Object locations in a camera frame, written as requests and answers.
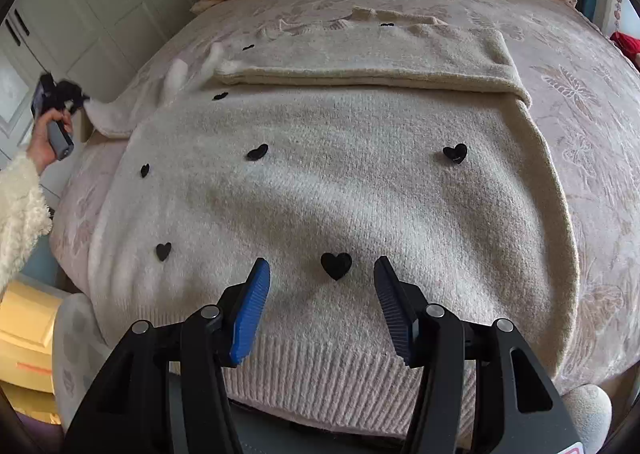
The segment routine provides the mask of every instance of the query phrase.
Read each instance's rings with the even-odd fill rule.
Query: black cabinet handle
[[[14,27],[11,26],[11,23],[9,22],[9,19],[5,19],[4,20],[4,25],[6,26],[7,30],[9,30],[9,33],[11,34],[11,36],[14,38],[14,42],[18,46],[21,46],[22,43],[20,42],[20,38],[15,34]]]
[[[18,20],[18,22],[20,23],[20,26],[22,27],[22,30],[24,31],[25,35],[28,37],[31,35],[31,32],[29,31],[29,28],[27,28],[27,25],[24,23],[24,21],[22,20],[22,17],[20,17],[20,14],[18,13],[18,9],[15,8],[14,9],[14,14],[15,14],[15,18]]]

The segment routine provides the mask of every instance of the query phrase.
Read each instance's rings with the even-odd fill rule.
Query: heart-shaped decoration
[[[161,261],[164,261],[169,256],[170,251],[171,243],[160,243],[158,244],[158,246],[156,246],[156,256],[158,256],[158,259],[160,259]]]
[[[466,158],[466,145],[457,144],[455,148],[445,147],[442,152],[453,163],[461,163]]]
[[[260,160],[260,158],[262,158],[265,154],[267,154],[268,150],[269,150],[269,146],[267,144],[262,144],[260,147],[250,150],[246,154],[246,158],[249,161]]]
[[[346,252],[334,256],[327,252],[320,257],[320,264],[324,268],[324,271],[329,274],[333,280],[338,280],[347,275],[347,272],[351,268],[351,256]]]

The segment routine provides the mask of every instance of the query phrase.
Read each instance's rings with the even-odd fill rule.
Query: sweater sleeve
[[[29,258],[38,237],[50,230],[49,209],[36,167],[20,152],[0,171],[0,298]]]

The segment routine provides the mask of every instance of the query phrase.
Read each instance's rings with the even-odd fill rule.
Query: white cabinet
[[[16,0],[0,26],[0,154],[28,141],[40,74],[69,78],[114,100],[136,71],[192,18],[198,0]],[[55,206],[82,144],[42,176]]]

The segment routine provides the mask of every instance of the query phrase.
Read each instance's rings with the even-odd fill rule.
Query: fuzzy white sleeve
[[[33,161],[23,152],[0,171],[0,298],[38,237],[51,230],[39,180]]]

